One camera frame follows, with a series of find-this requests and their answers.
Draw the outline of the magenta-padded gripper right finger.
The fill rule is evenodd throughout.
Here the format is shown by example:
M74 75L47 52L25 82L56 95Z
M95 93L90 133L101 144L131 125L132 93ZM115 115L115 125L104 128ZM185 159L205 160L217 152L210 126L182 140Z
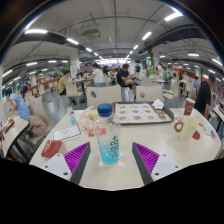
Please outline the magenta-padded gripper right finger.
M145 185L182 169L167 154L158 154L139 143L133 143L132 153Z

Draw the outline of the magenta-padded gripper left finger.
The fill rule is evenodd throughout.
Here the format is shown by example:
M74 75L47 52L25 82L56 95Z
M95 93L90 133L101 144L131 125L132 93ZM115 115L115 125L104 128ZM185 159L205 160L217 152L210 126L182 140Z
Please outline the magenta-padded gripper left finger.
M57 153L42 166L42 169L79 184L90 152L90 143L84 143L66 154Z

